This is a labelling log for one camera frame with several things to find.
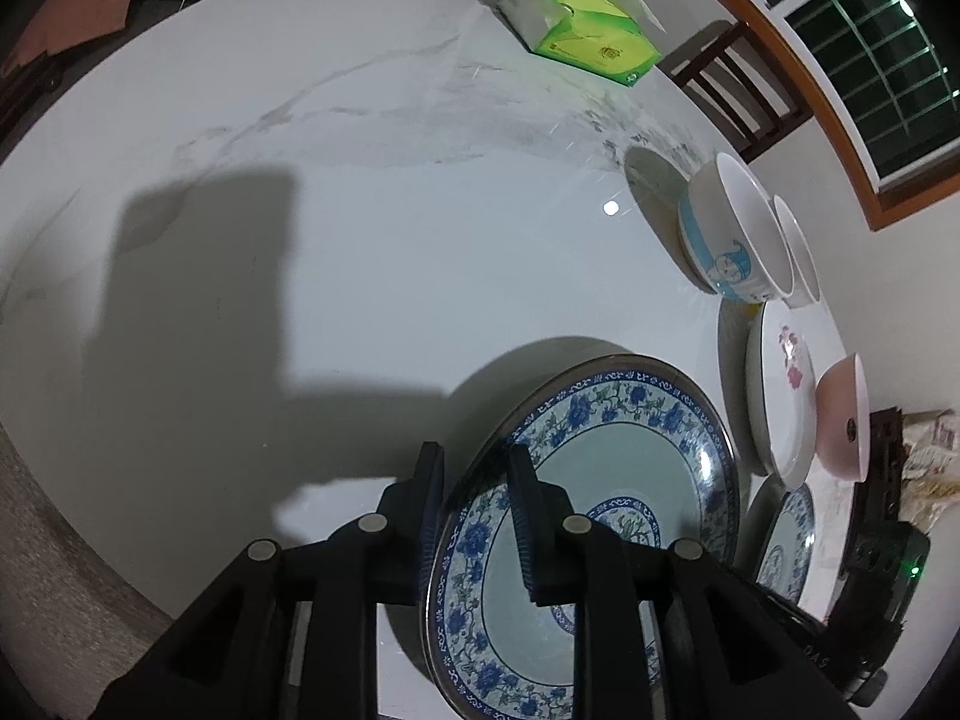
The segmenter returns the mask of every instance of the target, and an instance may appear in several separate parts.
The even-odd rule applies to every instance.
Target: white plate with pink flower
[[[793,312],[764,303],[747,343],[747,408],[766,469],[796,490],[817,442],[817,381]]]

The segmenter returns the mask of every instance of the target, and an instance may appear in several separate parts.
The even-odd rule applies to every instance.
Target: wooden window frame
[[[781,30],[774,26],[769,14],[752,0],[717,1],[747,23],[796,84],[840,159],[872,230],[881,230],[960,191],[960,154],[927,167],[888,189],[875,190],[832,103]]]

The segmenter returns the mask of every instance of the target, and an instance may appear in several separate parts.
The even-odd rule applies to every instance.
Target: green tissue package
[[[632,86],[661,58],[640,30],[663,29],[642,0],[501,0],[531,52]]]

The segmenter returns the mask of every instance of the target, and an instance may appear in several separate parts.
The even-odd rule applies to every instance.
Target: pink bowl
[[[817,384],[816,446],[824,468],[837,479],[867,479],[870,401],[858,354],[834,362]]]

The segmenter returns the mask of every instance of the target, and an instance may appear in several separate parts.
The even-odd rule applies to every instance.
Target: wooden chair
[[[743,68],[728,53],[733,44],[740,39],[746,40],[750,44],[789,96],[791,103],[789,113],[781,116],[776,112],[770,100],[767,100],[762,91],[757,88],[757,84],[744,73]],[[736,108],[731,105],[730,101],[723,96],[716,83],[707,77],[705,70],[713,61],[718,61],[750,95],[750,98],[762,111],[763,116],[768,119],[768,127],[761,129],[759,132],[754,131],[736,111]],[[747,145],[740,150],[740,156],[743,157],[744,162],[752,162],[752,160],[757,159],[770,146],[779,143],[813,116],[813,111],[797,89],[796,84],[779,66],[779,62],[771,55],[767,47],[757,39],[757,36],[743,22],[738,22],[721,33],[699,55],[693,57],[693,60],[670,77],[682,89],[689,83],[696,84],[720,109],[723,115],[730,120],[731,124],[743,134],[747,140]]]

